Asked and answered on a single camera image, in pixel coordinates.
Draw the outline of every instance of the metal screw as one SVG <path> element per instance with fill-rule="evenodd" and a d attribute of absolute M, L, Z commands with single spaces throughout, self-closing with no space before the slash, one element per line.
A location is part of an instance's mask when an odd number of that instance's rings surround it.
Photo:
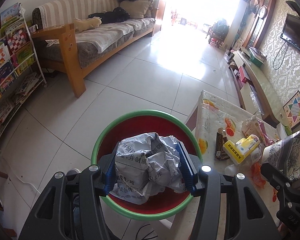
<path fill-rule="evenodd" d="M 242 174 L 242 173 L 238 173 L 238 174 L 237 174 L 237 178 L 238 178 L 238 179 L 244 179 L 244 178 L 245 178 L 245 175 Z"/>
<path fill-rule="evenodd" d="M 97 171 L 99 167 L 97 165 L 92 165 L 89 167 L 89 171 Z"/>
<path fill-rule="evenodd" d="M 57 172 L 56 174 L 54 174 L 54 177 L 55 177 L 56 179 L 60 179 L 60 178 L 63 177 L 63 173 L 62 173 L 62 172 Z"/>
<path fill-rule="evenodd" d="M 205 172 L 209 172 L 209 171 L 211 171 L 211 167 L 208 166 L 208 165 L 204 165 L 204 166 L 201 167 L 201 170 L 203 170 Z"/>

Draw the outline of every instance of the red box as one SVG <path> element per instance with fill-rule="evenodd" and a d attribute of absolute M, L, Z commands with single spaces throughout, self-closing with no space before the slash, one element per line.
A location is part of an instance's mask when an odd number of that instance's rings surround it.
<path fill-rule="evenodd" d="M 253 86 L 253 83 L 252 83 L 247 71 L 244 69 L 244 67 L 242 67 L 242 66 L 239 67 L 239 73 L 240 73 L 240 79 L 243 83 L 248 82 L 250 85 Z"/>

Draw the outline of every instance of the trash bin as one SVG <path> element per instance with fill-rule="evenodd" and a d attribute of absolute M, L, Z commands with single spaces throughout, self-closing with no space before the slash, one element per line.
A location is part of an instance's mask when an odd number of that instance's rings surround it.
<path fill-rule="evenodd" d="M 91 164 L 106 154 L 112 153 L 118 141 L 138 134 L 157 132 L 160 136 L 173 135 L 182 141 L 189 154 L 202 155 L 192 132 L 176 117 L 156 110 L 140 110 L 125 114 L 109 124 L 100 134 L 93 148 Z M 175 215 L 184 209 L 192 200 L 188 191 L 175 193 L 166 187 L 165 191 L 137 205 L 112 195 L 102 197 L 114 211 L 135 220 L 161 220 Z"/>

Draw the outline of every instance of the power cord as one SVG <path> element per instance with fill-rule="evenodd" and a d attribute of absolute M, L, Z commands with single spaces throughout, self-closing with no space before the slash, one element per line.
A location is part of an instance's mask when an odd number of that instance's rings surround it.
<path fill-rule="evenodd" d="M 279 66 L 278 68 L 274 68 L 274 62 L 275 62 L 275 60 L 277 59 L 277 56 L 279 55 L 281 49 L 283 48 L 283 46 L 284 46 L 286 43 L 287 43 L 287 48 L 286 48 L 286 51 L 284 52 L 284 55 L 283 55 L 281 64 L 280 64 L 280 66 Z M 273 61 L 273 63 L 272 63 L 272 67 L 273 67 L 274 70 L 278 70 L 279 68 L 281 68 L 282 63 L 283 63 L 283 60 L 284 60 L 284 57 L 286 56 L 286 53 L 287 53 L 288 48 L 289 48 L 289 43 L 288 43 L 288 42 L 284 42 L 284 43 L 282 44 L 281 48 L 279 49 L 279 51 L 278 51 L 277 55 L 275 56 L 274 61 Z"/>
<path fill-rule="evenodd" d="M 31 186 L 32 186 L 39 194 L 41 194 L 40 191 L 39 191 L 32 183 L 30 183 L 30 182 L 24 182 L 22 179 L 20 179 L 20 178 L 13 172 L 13 170 L 12 170 L 12 168 L 10 167 L 9 163 L 8 163 L 3 157 L 1 157 L 1 154 L 0 154 L 0 160 L 1 160 L 1 161 L 4 160 L 4 161 L 6 162 L 6 164 L 7 164 L 8 167 L 9 167 L 9 169 L 11 170 L 11 172 L 13 173 L 13 175 L 14 175 L 18 180 L 20 180 L 23 184 L 29 184 L 29 185 L 31 185 Z"/>
<path fill-rule="evenodd" d="M 138 233 L 140 232 L 141 228 L 139 228 L 139 230 L 138 230 L 138 232 L 136 234 L 136 240 L 137 240 L 137 236 L 138 236 Z M 147 236 L 149 236 L 149 234 L 147 234 L 146 236 L 144 236 L 141 240 L 150 240 L 150 239 L 154 239 L 154 238 L 158 237 L 158 236 L 154 236 L 154 237 L 146 238 Z"/>

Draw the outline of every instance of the sofa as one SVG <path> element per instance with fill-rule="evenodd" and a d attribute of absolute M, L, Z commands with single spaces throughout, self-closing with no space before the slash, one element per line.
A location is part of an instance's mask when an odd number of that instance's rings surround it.
<path fill-rule="evenodd" d="M 66 73 L 77 98 L 86 90 L 85 76 L 119 50 L 153 32 L 155 19 L 149 17 L 102 24 L 75 33 L 74 18 L 87 19 L 92 13 L 112 11 L 116 7 L 119 7 L 118 0 L 55 0 L 35 8 L 32 13 L 38 30 L 31 37 L 40 66 Z"/>

